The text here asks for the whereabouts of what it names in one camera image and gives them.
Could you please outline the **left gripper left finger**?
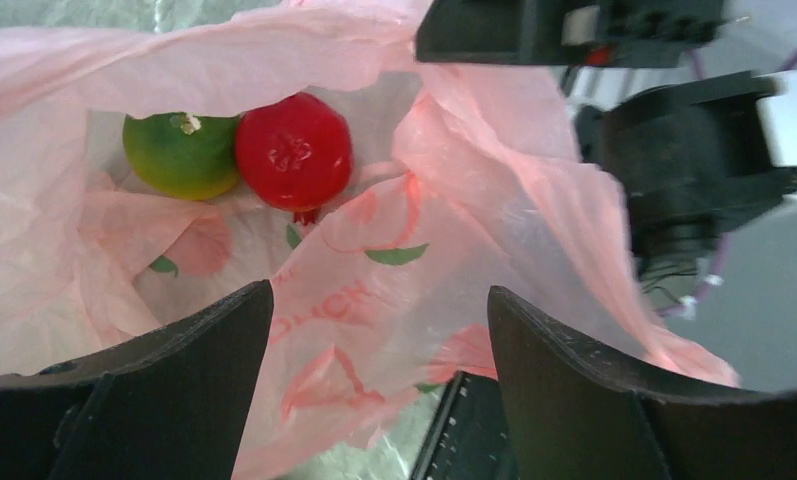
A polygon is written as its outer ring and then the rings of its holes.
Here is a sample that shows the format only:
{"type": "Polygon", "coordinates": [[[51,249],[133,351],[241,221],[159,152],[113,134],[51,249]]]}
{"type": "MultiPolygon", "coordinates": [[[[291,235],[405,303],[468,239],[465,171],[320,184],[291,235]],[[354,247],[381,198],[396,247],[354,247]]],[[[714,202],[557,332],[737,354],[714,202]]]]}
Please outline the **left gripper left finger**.
{"type": "Polygon", "coordinates": [[[0,376],[0,479],[228,479],[268,344],[251,283],[182,320],[0,376]]]}

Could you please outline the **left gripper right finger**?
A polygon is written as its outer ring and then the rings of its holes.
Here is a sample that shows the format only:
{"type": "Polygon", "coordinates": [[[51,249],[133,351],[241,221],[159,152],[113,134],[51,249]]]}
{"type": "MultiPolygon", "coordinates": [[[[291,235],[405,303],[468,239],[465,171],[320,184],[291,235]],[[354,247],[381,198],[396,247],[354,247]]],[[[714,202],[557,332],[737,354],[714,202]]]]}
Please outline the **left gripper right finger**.
{"type": "Polygon", "coordinates": [[[488,295],[503,408],[524,479],[797,479],[797,389],[677,374],[488,295]]]}

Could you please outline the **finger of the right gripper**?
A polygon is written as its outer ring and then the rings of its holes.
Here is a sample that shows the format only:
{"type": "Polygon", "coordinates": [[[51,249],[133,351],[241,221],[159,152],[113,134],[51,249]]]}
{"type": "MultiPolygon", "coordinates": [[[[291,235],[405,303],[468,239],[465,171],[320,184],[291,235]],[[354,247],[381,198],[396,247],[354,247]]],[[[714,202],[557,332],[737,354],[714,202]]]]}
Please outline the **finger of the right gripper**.
{"type": "Polygon", "coordinates": [[[558,66],[562,1],[436,0],[415,35],[422,63],[558,66]]]}

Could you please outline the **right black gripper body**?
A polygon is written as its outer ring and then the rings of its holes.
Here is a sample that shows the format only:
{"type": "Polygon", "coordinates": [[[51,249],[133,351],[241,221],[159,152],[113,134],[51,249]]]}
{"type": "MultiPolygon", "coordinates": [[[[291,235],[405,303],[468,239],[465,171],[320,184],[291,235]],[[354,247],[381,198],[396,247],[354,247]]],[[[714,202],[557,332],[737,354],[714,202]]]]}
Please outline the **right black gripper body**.
{"type": "MultiPolygon", "coordinates": [[[[587,47],[590,67],[672,68],[726,21],[721,1],[578,1],[561,42],[587,47]]],[[[639,278],[713,254],[797,192],[797,166],[774,163],[758,109],[779,93],[775,80],[739,72],[579,109],[582,158],[622,186],[639,278]]]]}

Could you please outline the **pink plastic bag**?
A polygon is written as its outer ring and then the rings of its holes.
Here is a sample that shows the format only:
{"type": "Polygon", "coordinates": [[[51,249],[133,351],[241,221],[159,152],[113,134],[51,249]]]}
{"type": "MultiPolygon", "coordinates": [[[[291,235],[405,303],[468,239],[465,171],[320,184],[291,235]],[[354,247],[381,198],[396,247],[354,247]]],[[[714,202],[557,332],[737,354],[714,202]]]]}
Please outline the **pink plastic bag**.
{"type": "Polygon", "coordinates": [[[0,375],[138,338],[269,279],[233,477],[376,440],[424,384],[494,376],[488,290],[658,367],[737,386],[640,292],[619,184],[579,159],[546,68],[415,62],[421,1],[285,1],[170,33],[0,29],[0,375]],[[234,115],[310,88],[362,170],[296,233],[239,191],[123,175],[127,115],[234,115]]]}

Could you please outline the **green fake fruit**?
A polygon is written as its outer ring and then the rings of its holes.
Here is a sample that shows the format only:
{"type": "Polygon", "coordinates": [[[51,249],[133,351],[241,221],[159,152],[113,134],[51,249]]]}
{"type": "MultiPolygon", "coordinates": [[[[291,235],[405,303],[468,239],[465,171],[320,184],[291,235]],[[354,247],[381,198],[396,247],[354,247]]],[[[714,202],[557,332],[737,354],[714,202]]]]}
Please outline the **green fake fruit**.
{"type": "Polygon", "coordinates": [[[139,179],[184,200],[215,198],[240,179],[234,155],[240,118],[169,112],[136,118],[122,127],[126,159],[139,179]]]}

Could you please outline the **red fake fruit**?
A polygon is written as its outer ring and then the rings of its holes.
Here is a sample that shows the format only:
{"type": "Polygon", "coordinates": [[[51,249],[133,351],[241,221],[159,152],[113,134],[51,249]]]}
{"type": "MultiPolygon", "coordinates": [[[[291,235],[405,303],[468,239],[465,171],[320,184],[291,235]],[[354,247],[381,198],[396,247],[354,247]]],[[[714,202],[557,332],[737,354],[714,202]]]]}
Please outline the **red fake fruit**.
{"type": "Polygon", "coordinates": [[[245,112],[235,159],[255,194],[301,225],[317,221],[321,208],[349,185],[354,169],[345,118],[306,92],[245,112]]]}

